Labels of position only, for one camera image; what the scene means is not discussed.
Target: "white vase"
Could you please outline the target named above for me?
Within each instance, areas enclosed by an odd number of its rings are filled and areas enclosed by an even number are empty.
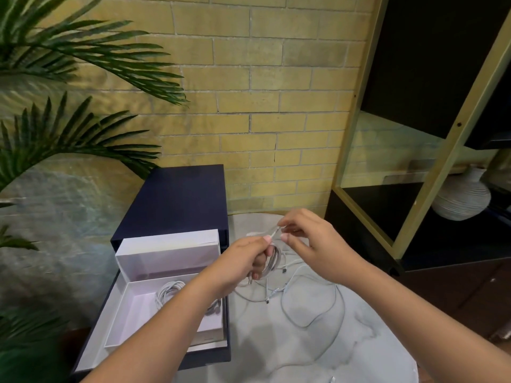
[[[486,169],[470,165],[458,176],[448,177],[431,207],[449,220],[465,220],[481,213],[492,196],[480,179]]]

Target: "gold shelf frame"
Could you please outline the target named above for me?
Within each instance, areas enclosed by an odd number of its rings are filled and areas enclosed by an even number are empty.
[[[408,248],[413,236],[417,232],[426,212],[428,211],[438,190],[449,174],[456,157],[467,141],[477,119],[491,97],[502,74],[511,60],[511,11],[509,11],[498,33],[492,48],[490,49],[472,87],[458,112],[456,120],[451,126],[449,134],[440,146],[438,157],[426,174],[424,184],[417,195],[408,216],[403,223],[398,236],[393,241],[372,220],[364,210],[341,188],[341,180],[348,163],[349,151],[355,135],[358,115],[362,97],[364,96],[367,79],[373,63],[374,52],[378,44],[388,0],[376,0],[374,12],[370,23],[369,37],[362,57],[362,64],[355,86],[352,105],[348,115],[348,121],[344,130],[341,151],[337,162],[332,190],[339,196],[343,203],[373,234],[377,241],[387,250],[394,259],[401,259]]]

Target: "white cable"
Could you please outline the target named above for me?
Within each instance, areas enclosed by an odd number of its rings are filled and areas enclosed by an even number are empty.
[[[165,303],[169,302],[169,300],[175,296],[177,292],[183,289],[185,285],[186,284],[183,281],[170,281],[163,285],[154,296],[154,302],[156,304],[157,310],[160,310],[165,305]],[[206,310],[206,315],[212,314],[219,306],[219,299],[213,301],[208,310]]]

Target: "white box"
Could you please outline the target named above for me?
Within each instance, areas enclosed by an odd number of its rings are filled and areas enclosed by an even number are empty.
[[[116,252],[127,282],[198,273],[220,255],[218,230],[123,239]]]
[[[121,296],[116,315],[107,335],[104,345],[106,351],[112,353],[156,314],[157,308],[154,299],[157,291],[163,285],[177,280],[189,283],[195,276],[197,274],[129,282]],[[216,309],[211,315],[203,317],[197,334],[191,343],[192,346],[214,343],[225,339],[222,308],[220,306],[220,309]]]

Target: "marble table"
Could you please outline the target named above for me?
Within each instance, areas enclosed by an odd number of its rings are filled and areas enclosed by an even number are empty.
[[[265,232],[280,218],[264,213],[229,217],[230,241]],[[291,251],[283,242],[277,244]],[[297,259],[296,254],[286,256],[288,263]],[[271,273],[269,289],[283,287],[300,266]],[[237,291],[264,300],[264,284],[254,282]],[[232,293],[229,306],[232,361],[180,371],[175,382],[418,382],[417,364],[376,312],[353,291],[327,283],[308,267],[298,270],[284,296],[275,293],[268,304]]]

